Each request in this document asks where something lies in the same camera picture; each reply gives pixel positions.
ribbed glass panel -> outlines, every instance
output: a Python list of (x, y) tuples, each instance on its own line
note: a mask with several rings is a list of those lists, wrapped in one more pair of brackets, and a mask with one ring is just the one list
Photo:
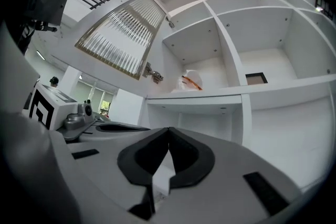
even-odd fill
[(154, 0), (130, 0), (95, 23), (75, 47), (139, 80), (164, 16)]

white cabinet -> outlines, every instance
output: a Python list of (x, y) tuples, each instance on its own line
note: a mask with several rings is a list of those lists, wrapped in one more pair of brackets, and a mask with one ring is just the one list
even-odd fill
[[(333, 22), (304, 0), (206, 0), (170, 18), (174, 28), (165, 17), (156, 0), (111, 0), (52, 55), (144, 97), (142, 126), (238, 143), (302, 188), (321, 178), (334, 144)], [(158, 84), (142, 75), (147, 62), (163, 76)], [(203, 90), (172, 93), (188, 69), (198, 71)], [(248, 85), (251, 73), (267, 83)]]

white shelving unit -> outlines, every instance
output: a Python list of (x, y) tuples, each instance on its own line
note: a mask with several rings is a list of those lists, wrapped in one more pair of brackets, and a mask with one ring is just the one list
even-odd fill
[[(164, 77), (155, 84), (69, 46), (127, 1), (111, 0), (86, 16), (54, 56), (143, 96), (142, 126), (179, 127), (238, 143), (302, 189), (324, 176), (336, 128), (333, 22), (304, 0), (203, 1), (172, 17), (175, 28), (162, 23), (146, 58)], [(187, 69), (200, 73), (204, 90), (171, 93)], [(268, 83), (248, 86), (246, 74), (260, 72)]]

ceiling light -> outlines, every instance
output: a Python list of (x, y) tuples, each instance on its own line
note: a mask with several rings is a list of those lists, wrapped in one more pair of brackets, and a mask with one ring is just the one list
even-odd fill
[(42, 56), (42, 54), (40, 54), (40, 52), (38, 50), (36, 52), (43, 60), (45, 60), (44, 57)]

black slot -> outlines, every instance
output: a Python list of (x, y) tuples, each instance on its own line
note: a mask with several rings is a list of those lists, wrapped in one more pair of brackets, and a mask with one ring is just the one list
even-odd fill
[(72, 156), (74, 159), (81, 159), (92, 155), (96, 155), (98, 153), (99, 153), (98, 150), (87, 150), (87, 151), (74, 152), (72, 153)]
[(271, 216), (289, 205), (258, 172), (246, 174), (243, 177)]

